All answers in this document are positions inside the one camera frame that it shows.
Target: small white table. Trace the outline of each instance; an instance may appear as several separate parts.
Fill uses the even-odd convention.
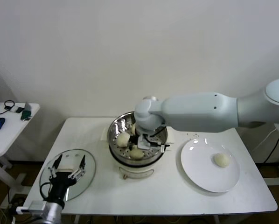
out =
[[[74,148],[93,154],[97,172],[90,187],[80,196],[65,203],[63,214],[188,216],[246,214],[277,209],[265,181],[235,129],[223,133],[198,133],[216,138],[233,153],[240,165],[238,184],[227,193],[207,192],[186,176],[180,163],[182,146],[195,133],[173,130],[174,144],[157,162],[157,169],[145,179],[121,177],[103,130],[114,118],[69,118],[64,123],[45,163],[24,203],[42,200],[39,178],[45,165],[57,154]]]
[[[25,103],[16,103],[16,106],[24,107]],[[32,107],[31,116],[34,116],[40,106],[38,104],[30,104]],[[5,111],[4,103],[0,103],[0,112]],[[6,121],[0,129],[0,163],[3,167],[0,167],[0,180],[10,187],[10,200],[15,194],[28,194],[30,187],[24,187],[21,185],[25,174],[19,174],[15,180],[6,171],[6,168],[11,168],[12,164],[3,155],[8,151],[10,146],[22,132],[22,130],[28,125],[29,121],[21,121],[21,113],[6,112],[0,115],[0,118],[5,118]],[[1,208],[6,208],[8,205],[7,197],[3,201]]]

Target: white wall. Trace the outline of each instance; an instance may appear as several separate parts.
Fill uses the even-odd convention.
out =
[[[279,0],[0,0],[0,98],[41,105],[13,160],[43,160],[67,117],[276,78]]]

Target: black cable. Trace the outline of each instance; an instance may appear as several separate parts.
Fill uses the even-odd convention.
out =
[[[8,102],[11,102],[13,105],[12,106],[8,106],[6,103],[8,103]],[[8,112],[8,111],[10,111],[14,106],[15,106],[15,102],[13,101],[13,100],[6,100],[5,102],[4,102],[4,105],[5,105],[5,107],[7,107],[8,109],[6,109],[4,112],[2,112],[2,113],[0,113],[0,115],[1,114],[4,114],[4,113],[6,113],[6,112]]]
[[[164,129],[166,129],[166,127],[163,127],[160,131],[156,132],[155,134],[153,135],[150,135],[150,137],[154,137],[156,135],[158,135],[160,132],[162,132]]]
[[[150,141],[146,134],[143,134],[143,136],[146,139],[146,141],[151,144],[151,146],[153,146],[153,147],[161,147],[161,145],[159,145],[158,143]],[[170,145],[164,145],[164,150],[166,150],[166,148],[169,147],[169,146]]]
[[[15,221],[15,223],[24,223],[24,222],[26,222],[26,221],[28,221],[30,218],[32,218],[33,216],[30,216],[30,217],[28,217],[28,218],[26,218],[26,219],[24,219],[24,220],[22,220],[22,221]]]
[[[10,195],[9,195],[9,186],[7,185],[7,191],[8,191],[8,203],[10,204]]]
[[[26,223],[21,223],[21,224],[29,224],[29,223],[32,223],[32,222],[37,221],[37,220],[39,220],[39,219],[42,219],[42,218],[41,218],[41,217],[36,217],[36,218],[33,218],[33,219],[30,220],[30,221],[27,221]]]
[[[201,221],[205,222],[206,224],[209,224],[209,222],[203,218],[194,218],[193,220],[190,220],[187,224],[192,224],[193,222],[195,222],[197,220],[201,220]]]
[[[41,184],[41,186],[40,186],[40,195],[42,196],[43,199],[47,199],[47,197],[42,192],[43,186],[45,186],[47,184],[50,184],[50,182],[45,182],[45,183]]]
[[[264,161],[264,163],[266,163],[266,162],[267,162],[267,160],[270,158],[270,156],[271,156],[271,155],[272,155],[272,153],[274,152],[274,150],[275,150],[276,146],[278,146],[278,143],[279,143],[279,139],[278,139],[278,141],[276,142],[276,144],[275,144],[275,146],[274,146],[273,150],[270,152],[270,154],[269,154],[269,156],[267,157],[267,159]]]

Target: white plate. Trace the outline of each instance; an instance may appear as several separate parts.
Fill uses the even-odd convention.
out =
[[[230,157],[226,168],[215,164],[213,156],[225,153]],[[185,144],[181,152],[181,163],[187,176],[201,188],[212,192],[232,189],[240,176],[235,157],[223,145],[209,139],[194,139]]]

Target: metal rim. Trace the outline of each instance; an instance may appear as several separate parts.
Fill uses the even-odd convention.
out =
[[[109,150],[116,161],[118,161],[124,166],[132,167],[132,168],[141,168],[141,167],[149,166],[155,163],[156,161],[158,161],[163,156],[163,153],[161,153],[159,149],[151,148],[150,150],[147,151],[143,150],[143,152],[145,153],[144,156],[146,156],[145,159],[133,160],[129,156],[130,150],[128,150],[128,148],[121,148],[116,145],[115,139],[118,135],[118,132],[130,133],[130,126],[135,122],[133,114],[134,112],[128,112],[122,114],[110,124],[107,131],[107,141],[109,145]],[[151,138],[151,140],[155,140],[155,139],[157,141],[161,141],[164,144],[167,140],[167,129],[165,128],[162,133]]]
[[[82,193],[84,193],[84,191],[85,191],[85,190],[91,185],[91,183],[93,182],[94,177],[95,177],[95,175],[96,175],[96,169],[97,169],[97,164],[96,164],[95,157],[93,156],[92,153],[90,153],[90,152],[87,151],[87,150],[84,150],[84,149],[81,149],[81,148],[74,148],[74,149],[69,149],[69,150],[66,150],[66,151],[63,151],[63,152],[59,153],[58,155],[54,156],[47,164],[45,164],[45,168],[46,168],[46,166],[47,166],[53,159],[55,159],[56,157],[58,157],[60,154],[63,154],[63,153],[68,152],[68,151],[76,150],[76,149],[77,149],[77,150],[81,150],[81,151],[85,151],[85,152],[87,152],[88,154],[90,154],[90,155],[92,156],[93,160],[94,160],[95,168],[94,168],[93,177],[92,177],[91,181],[89,182],[88,186],[87,186],[83,191],[81,191],[78,195],[76,195],[76,196],[70,198],[68,201],[70,201],[70,200],[72,200],[72,199],[74,199],[74,198],[80,196]],[[41,178],[42,178],[43,172],[44,172],[44,169],[42,170],[41,175],[40,175],[39,187],[41,186]]]

